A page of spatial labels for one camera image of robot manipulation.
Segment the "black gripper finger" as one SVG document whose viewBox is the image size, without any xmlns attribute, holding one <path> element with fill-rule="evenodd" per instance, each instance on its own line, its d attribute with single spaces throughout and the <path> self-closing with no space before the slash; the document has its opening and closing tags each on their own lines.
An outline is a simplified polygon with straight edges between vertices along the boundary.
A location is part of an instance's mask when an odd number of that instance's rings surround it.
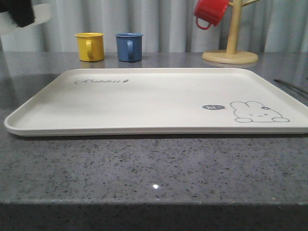
<svg viewBox="0 0 308 231">
<path fill-rule="evenodd" d="M 0 12 L 8 12 L 19 27 L 26 27 L 35 22 L 32 1 L 30 0 L 1 0 Z"/>
</svg>

